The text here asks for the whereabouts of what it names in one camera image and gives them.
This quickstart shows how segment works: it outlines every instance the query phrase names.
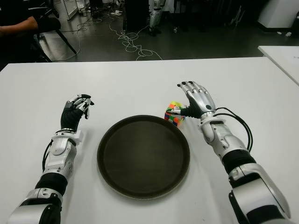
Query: robot finger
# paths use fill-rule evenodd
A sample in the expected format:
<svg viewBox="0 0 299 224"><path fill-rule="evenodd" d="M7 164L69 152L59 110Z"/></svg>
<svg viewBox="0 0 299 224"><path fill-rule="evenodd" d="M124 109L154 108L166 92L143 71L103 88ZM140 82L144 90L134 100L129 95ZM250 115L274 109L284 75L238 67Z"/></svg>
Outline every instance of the robot finger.
<svg viewBox="0 0 299 224"><path fill-rule="evenodd" d="M170 109L166 111L169 114L181 115L181 109Z"/></svg>
<svg viewBox="0 0 299 224"><path fill-rule="evenodd" d="M207 90L205 89L205 87L198 85L196 82L193 82L193 85L196 86L196 88L198 88L198 92L207 93Z"/></svg>
<svg viewBox="0 0 299 224"><path fill-rule="evenodd" d="M86 100L85 98L78 99L78 100L74 103L74 107L76 107L76 109L77 109L82 103L84 103L85 100Z"/></svg>
<svg viewBox="0 0 299 224"><path fill-rule="evenodd" d="M196 82L194 81L189 81L189 83L196 89L196 92L199 92L200 89L202 89L201 85L198 85Z"/></svg>
<svg viewBox="0 0 299 224"><path fill-rule="evenodd" d="M91 101L90 99L85 99L85 101L84 101L82 104L80 104L80 105L77 107L77 109L79 109L79 110L85 112L85 111L88 109L88 107L89 107L89 105L91 104L91 102L92 102L92 101Z"/></svg>
<svg viewBox="0 0 299 224"><path fill-rule="evenodd" d="M185 94L188 94L188 91L192 92L192 89L186 85L187 82L182 82L182 84L178 84L178 87L181 87Z"/></svg>
<svg viewBox="0 0 299 224"><path fill-rule="evenodd" d="M192 85L192 82L186 82L186 85L191 89L191 92L198 92L194 85Z"/></svg>
<svg viewBox="0 0 299 224"><path fill-rule="evenodd" d="M87 109L87 110L84 112L84 114L85 114L85 119L89 119L89 109Z"/></svg>
<svg viewBox="0 0 299 224"><path fill-rule="evenodd" d="M68 103L75 102L75 101L77 101L78 99L81 99L81 98L90 99L91 96L89 96L87 94L77 94L76 96L73 96L72 98L70 98L67 102Z"/></svg>

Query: gray floor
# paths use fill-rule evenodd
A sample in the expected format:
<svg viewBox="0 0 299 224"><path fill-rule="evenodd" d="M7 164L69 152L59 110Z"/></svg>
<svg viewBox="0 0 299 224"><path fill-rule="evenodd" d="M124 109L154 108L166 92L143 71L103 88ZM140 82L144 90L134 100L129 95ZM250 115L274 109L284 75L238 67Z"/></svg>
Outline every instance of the gray floor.
<svg viewBox="0 0 299 224"><path fill-rule="evenodd" d="M89 14L87 17L77 14L68 21L62 5L58 3L56 7L60 12L59 20L62 24L62 31L77 30L77 25L84 23L90 17ZM102 22L94 21L86 27L87 30L78 32L80 45L76 32L64 32L74 49L81 49L78 55L67 61L136 60L138 52L126 52L126 47L122 45L124 40L118 39L119 36L110 30L109 24L120 34L122 18L116 18L113 21L106 16L102 18ZM180 30L174 34L171 22L164 19L160 29L162 34L156 37L150 36L147 32L141 32L134 44L142 45L142 49L157 52L163 60L253 57L262 56L257 49L259 45L299 46L299 39L288 38L277 33L265 33L259 28L248 26L209 28L204 33L198 31L196 27L190 26L188 32ZM41 38L41 45L51 60L64 60L74 55L56 33L45 33L45 37ZM138 60L159 60L159 57L153 54L148 57L140 57Z"/></svg>

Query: white robot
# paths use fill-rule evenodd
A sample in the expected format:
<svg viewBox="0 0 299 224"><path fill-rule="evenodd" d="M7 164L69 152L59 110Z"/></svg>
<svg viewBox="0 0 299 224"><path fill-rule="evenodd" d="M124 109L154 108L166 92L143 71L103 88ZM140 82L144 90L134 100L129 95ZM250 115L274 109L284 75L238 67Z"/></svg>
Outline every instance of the white robot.
<svg viewBox="0 0 299 224"><path fill-rule="evenodd" d="M216 107L209 92L195 82L178 84L190 101L185 109L168 113L199 119L206 142L219 156L232 186L229 199L240 224L292 224L288 203L265 170L250 155L248 147L234 136L215 114ZM59 224L63 195L73 173L77 132L83 114L88 118L88 95L76 95L66 102L61 117L61 130L56 132L43 159L43 175L34 190L14 210L7 224Z"/></svg>
<svg viewBox="0 0 299 224"><path fill-rule="evenodd" d="M165 3L166 0L154 0L154 9L150 13L150 20L149 20L149 33L152 36L161 33L161 31L157 29L157 25L159 25L160 23L162 10L165 6Z"/></svg>

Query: tangled cable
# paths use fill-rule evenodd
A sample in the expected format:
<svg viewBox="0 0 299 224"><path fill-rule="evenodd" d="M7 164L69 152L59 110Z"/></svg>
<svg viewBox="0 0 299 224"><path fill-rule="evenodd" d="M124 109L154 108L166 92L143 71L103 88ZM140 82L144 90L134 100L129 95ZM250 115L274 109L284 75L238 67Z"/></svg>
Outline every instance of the tangled cable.
<svg viewBox="0 0 299 224"><path fill-rule="evenodd" d="M125 40L122 43L123 46L126 47L126 52L129 52L129 53L134 53L134 52L137 52L138 51L138 57L136 58L136 61L138 61L139 58L141 57L147 57L147 56L153 56L154 54L156 54L161 60L162 57L155 51L153 50L148 50L148 49L142 49L142 45L135 45L134 44L134 41L137 40L139 38L139 33L141 31L143 31L144 29L146 29L148 27L148 25L144 28L142 28L141 30L138 31L138 33L128 33L128 34L122 34L122 35L119 35L117 33L116 30L112 29L111 28L111 23L114 21L114 18L110 17L110 14L107 14L109 16L110 19L112 19L112 21L109 23L109 28L110 30L114 31L116 33L116 35L118 35L118 40Z"/></svg>

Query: person's arm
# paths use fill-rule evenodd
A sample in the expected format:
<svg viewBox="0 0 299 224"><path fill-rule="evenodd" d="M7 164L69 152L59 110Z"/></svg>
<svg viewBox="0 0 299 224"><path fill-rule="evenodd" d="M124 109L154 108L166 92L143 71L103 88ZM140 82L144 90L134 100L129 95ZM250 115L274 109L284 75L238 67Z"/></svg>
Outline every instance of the person's arm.
<svg viewBox="0 0 299 224"><path fill-rule="evenodd" d="M29 17L23 22L12 26L0 26L0 37L4 35L13 35L21 32L37 30L38 25L33 16Z"/></svg>

